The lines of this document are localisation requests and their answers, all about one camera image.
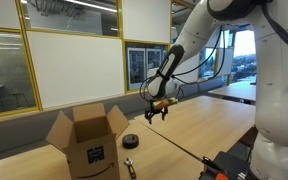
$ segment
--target black tape roll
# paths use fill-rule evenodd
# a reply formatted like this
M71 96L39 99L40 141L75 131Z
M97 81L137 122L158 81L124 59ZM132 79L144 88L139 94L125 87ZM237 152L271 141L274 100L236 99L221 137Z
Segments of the black tape roll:
M136 148L139 144L139 139L136 134L127 134L123 137L123 147L126 149Z

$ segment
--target wire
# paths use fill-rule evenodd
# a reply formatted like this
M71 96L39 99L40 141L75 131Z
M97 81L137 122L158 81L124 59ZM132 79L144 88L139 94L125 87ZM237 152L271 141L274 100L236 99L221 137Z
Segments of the wire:
M288 45L288 33L285 31L285 29L281 25L279 25L276 21L274 21L270 17L270 15L268 14L268 10L267 10L267 2L262 4L262 11L263 11L265 18L267 19L269 24L272 26L272 28L275 30L277 35Z
M220 40L222 28L223 28L223 26L221 25L220 26L220 33L217 36L217 39L216 39L216 42L215 42L215 45L213 47L213 50L212 50L211 54L201 64L199 64L197 67L195 67L192 70L189 70L189 71L183 72L183 73L179 73L179 74L174 74L173 76L181 76L181 75L184 75L184 74L188 74L188 73L191 73L191 72L195 71L196 69L200 68L201 66L203 66L212 57L212 55L213 55L213 53L214 53L214 51L215 51L215 49L216 49L216 47L218 45L218 42Z
M226 44L225 43L225 35L224 35L224 31L223 31L223 56L222 56L221 66L220 66L220 69L216 72L216 74L213 77L209 78L208 81L217 77L223 68L224 60L225 60L225 50L226 50L225 44Z
M224 32L222 29L223 29L223 26L220 27L219 37L221 36L221 33ZM226 49L226 48L225 48L225 44L226 44L226 43L225 43L225 36L224 36L224 34L223 34L223 46L224 46L224 48L223 48L223 56L222 56L221 66L220 66L219 70L216 72L216 74L215 74L214 76L212 76L211 78L207 79L207 81L209 81L209 80L214 79L215 77L217 77L218 74L221 72L221 70L222 70L222 68L223 68L224 60L225 60L225 49ZM182 82L182 83L184 83L184 84L187 84L187 85L196 84L196 82L191 82L191 83L185 82L185 81L183 81L183 80L181 80L181 79L179 79L179 78L177 78L177 77L175 77L175 76L173 76L173 78L174 78L174 79L177 79L178 81L180 81L180 82Z
M182 87L179 87L178 91L177 91L177 94L175 96L179 101L184 97L184 91L182 89Z
M146 86L147 86L147 84L146 84L146 86L143 88L143 85L147 82L147 81L149 81L151 78L146 78L143 82L142 82L142 84L141 84L141 86L140 86L140 96L142 97L142 99L144 99L145 101L147 101L147 102L150 102L150 100L149 99L146 99L146 95L145 95L145 88L146 88Z

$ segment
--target glass window pane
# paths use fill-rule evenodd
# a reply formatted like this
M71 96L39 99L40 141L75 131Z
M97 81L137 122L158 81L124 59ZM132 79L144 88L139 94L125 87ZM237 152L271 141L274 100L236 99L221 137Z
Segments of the glass window pane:
M0 112L34 106L21 36L19 33L0 32Z
M230 30L225 30L221 32L220 48L224 48L223 35L225 38L225 48L232 47L233 46L233 33Z
M116 0L22 0L29 28L118 36Z
M208 59L198 70L198 78L212 77L214 74L214 62L216 58L216 50L213 48L204 48L200 52L200 64Z
M253 31L239 31L235 37L231 82L256 81L256 51Z
M166 56L166 45L126 42L128 90L139 89L148 71L158 68Z
M181 33L184 24L191 14L192 10L188 9L184 6L181 6L179 4L173 3L172 4L172 38L171 43L174 43L178 37L178 35Z

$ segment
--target white wall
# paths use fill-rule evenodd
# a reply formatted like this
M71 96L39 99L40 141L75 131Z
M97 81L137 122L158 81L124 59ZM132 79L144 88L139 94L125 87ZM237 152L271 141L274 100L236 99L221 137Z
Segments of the white wall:
M124 94L120 39L27 35L43 108Z
M122 0L124 38L170 42L171 0Z
M21 29L15 0L0 0L0 28Z

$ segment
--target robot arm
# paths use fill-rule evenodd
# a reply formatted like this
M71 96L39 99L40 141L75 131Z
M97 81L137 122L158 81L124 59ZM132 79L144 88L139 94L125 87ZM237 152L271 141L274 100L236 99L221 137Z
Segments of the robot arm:
M269 2L273 18L268 15ZM255 124L259 134L251 172L259 179L288 179L288 1L201 0L164 63L149 79L148 93L153 100L163 99L174 90L167 84L176 68L197 54L224 22L239 24L241 19L253 25L258 64Z
M176 42L168 52L164 63L148 82L148 92L152 99L162 99L176 90L177 86L167 86L175 69L203 49L216 29L225 21L243 18L257 3L250 0L201 0L188 20Z
M148 82L147 89L152 99L162 99L175 90L166 86L175 69L196 55L221 24L222 22L215 20L208 12L207 1L200 1L196 5L163 64Z

